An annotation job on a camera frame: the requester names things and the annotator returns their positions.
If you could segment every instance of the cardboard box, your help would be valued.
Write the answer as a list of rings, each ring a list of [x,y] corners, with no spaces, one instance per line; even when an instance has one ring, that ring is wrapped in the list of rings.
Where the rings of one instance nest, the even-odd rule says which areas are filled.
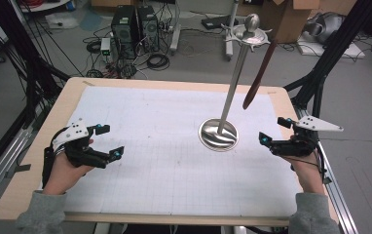
[[[137,6],[137,0],[92,0],[92,7],[97,10],[114,12],[119,5]]]
[[[244,0],[239,0],[239,5],[237,9],[237,16],[247,17],[250,14],[257,14],[260,16],[262,6],[260,5],[249,5],[244,4]]]
[[[353,8],[356,0],[319,0],[319,8],[311,11],[311,17],[316,13],[333,12],[346,16]]]
[[[279,43],[295,43],[311,10],[318,7],[319,0],[265,0],[259,16],[261,28],[272,29],[268,35]]]

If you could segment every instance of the computer tower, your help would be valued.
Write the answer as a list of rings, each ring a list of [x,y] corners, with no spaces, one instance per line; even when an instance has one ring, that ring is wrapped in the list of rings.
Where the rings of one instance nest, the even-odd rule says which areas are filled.
[[[116,42],[118,58],[135,59],[135,47],[139,42],[139,29],[135,7],[133,5],[119,5],[111,22]]]
[[[140,38],[144,52],[158,52],[159,26],[158,18],[152,6],[141,6],[137,8],[138,21],[140,26]]]

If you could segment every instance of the human hand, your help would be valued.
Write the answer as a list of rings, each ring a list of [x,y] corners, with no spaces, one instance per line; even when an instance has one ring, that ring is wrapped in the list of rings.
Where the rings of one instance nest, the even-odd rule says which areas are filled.
[[[280,156],[292,164],[304,192],[324,194],[315,153],[307,157]]]
[[[67,159],[64,152],[56,156],[49,181],[43,189],[43,194],[61,195],[73,187],[77,181],[93,167],[82,165],[74,167]]]

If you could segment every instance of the metal stand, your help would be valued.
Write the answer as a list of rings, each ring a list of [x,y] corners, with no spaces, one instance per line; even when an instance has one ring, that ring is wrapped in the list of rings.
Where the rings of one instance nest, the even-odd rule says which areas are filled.
[[[229,92],[226,97],[225,106],[223,107],[221,119],[208,119],[201,124],[199,128],[199,138],[207,148],[215,151],[227,151],[236,146],[239,134],[235,126],[226,121],[239,78],[246,59],[249,48],[254,50],[254,46],[260,46],[268,41],[265,31],[258,28],[259,18],[257,15],[249,15],[244,20],[244,25],[237,25],[229,28],[231,31],[230,41],[239,41],[242,43],[238,61],[232,76]]]
[[[234,0],[234,6],[232,9],[232,14],[231,17],[229,18],[229,28],[234,27],[235,23],[235,17],[237,15],[237,10],[238,10],[238,5],[239,5],[239,0]],[[234,54],[234,48],[232,46],[232,31],[231,30],[226,30],[226,58],[228,61],[232,59],[232,55]]]
[[[174,18],[175,23],[173,27],[173,36],[171,37],[171,44],[170,44],[170,52],[174,56],[174,52],[177,51],[177,44],[179,43],[179,36],[180,36],[180,28],[182,27],[179,23],[180,17],[180,9],[179,5],[177,4],[177,0],[174,4]]]

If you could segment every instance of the metal rod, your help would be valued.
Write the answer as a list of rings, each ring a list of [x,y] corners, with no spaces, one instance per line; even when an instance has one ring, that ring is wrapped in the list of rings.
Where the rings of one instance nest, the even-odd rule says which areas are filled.
[[[229,30],[231,31],[234,28],[235,17],[237,15],[239,0],[234,0],[234,6],[232,8],[232,14],[229,17]]]
[[[237,89],[239,78],[241,77],[241,72],[246,59],[247,51],[249,50],[248,45],[242,44],[241,50],[239,51],[238,61],[235,66],[234,74],[232,76],[231,85],[229,86],[228,96],[226,97],[225,106],[223,107],[222,117],[220,118],[219,127],[217,128],[217,133],[222,135],[223,128],[225,127],[226,117],[228,117],[229,109],[231,108],[232,100],[235,95],[235,90]]]

